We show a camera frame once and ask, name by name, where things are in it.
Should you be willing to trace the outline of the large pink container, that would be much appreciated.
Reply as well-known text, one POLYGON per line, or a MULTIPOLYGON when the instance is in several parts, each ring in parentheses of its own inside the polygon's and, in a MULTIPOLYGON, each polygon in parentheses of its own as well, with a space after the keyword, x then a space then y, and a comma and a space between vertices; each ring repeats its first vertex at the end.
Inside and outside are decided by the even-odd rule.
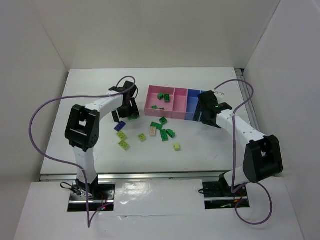
POLYGON ((173 87, 150 85, 148 87, 147 97, 144 106, 145 115, 159 118, 171 118, 174 104, 174 91, 175 89, 173 87), (169 94, 170 102, 165 102, 164 98, 159 100, 159 93, 169 94), (157 106, 158 109, 152 109, 152 106, 157 106))

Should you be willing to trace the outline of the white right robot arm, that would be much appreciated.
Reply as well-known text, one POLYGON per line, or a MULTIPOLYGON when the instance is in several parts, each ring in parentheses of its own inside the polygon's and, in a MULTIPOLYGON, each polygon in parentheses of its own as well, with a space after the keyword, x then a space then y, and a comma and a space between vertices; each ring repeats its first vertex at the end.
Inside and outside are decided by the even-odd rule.
POLYGON ((201 114, 203 124, 223 129, 232 136, 232 170, 220 174, 219 191, 234 193, 245 184, 256 184, 283 172, 278 138, 254 129, 229 104, 218 103, 213 91, 198 95, 195 113, 201 114))

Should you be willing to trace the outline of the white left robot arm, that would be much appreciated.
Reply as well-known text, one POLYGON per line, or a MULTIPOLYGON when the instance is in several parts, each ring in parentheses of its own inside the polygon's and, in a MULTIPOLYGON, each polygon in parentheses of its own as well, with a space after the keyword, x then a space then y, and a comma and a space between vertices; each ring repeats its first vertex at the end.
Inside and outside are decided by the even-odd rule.
POLYGON ((76 176, 76 186, 96 195, 99 191, 98 174, 95 169, 94 147, 100 136, 100 121, 112 114, 117 123, 114 130, 120 132, 126 123, 120 119, 140 115, 132 93, 99 98, 86 104, 76 104, 71 108, 65 130, 65 138, 73 148, 76 164, 81 167, 76 176))

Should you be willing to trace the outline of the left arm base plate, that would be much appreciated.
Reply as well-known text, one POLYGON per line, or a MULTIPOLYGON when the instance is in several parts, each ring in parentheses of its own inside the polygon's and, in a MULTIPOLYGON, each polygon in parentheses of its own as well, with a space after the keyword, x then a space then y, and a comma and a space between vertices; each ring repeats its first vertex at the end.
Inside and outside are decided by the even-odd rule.
MULTIPOLYGON (((86 192, 85 190, 78 188, 73 182, 69 184, 67 182, 62 182, 60 184, 61 188, 70 191, 69 201, 68 201, 68 212, 86 212, 86 192)), ((104 183, 98 186, 97 193, 88 194, 88 205, 89 211, 94 212, 98 208, 106 205, 102 208, 101 212, 112 212, 114 210, 114 199, 115 199, 115 183, 104 183)))

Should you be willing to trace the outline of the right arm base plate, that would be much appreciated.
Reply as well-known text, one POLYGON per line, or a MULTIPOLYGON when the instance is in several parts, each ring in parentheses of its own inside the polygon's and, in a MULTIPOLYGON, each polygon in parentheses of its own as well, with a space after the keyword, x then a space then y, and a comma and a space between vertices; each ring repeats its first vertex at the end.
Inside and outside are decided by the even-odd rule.
POLYGON ((236 193, 231 190, 222 189, 217 181, 203 182, 202 188, 198 193, 204 197, 204 207, 206 210, 213 209, 234 209, 236 206, 239 208, 249 208, 250 202, 248 192, 243 186, 236 193))

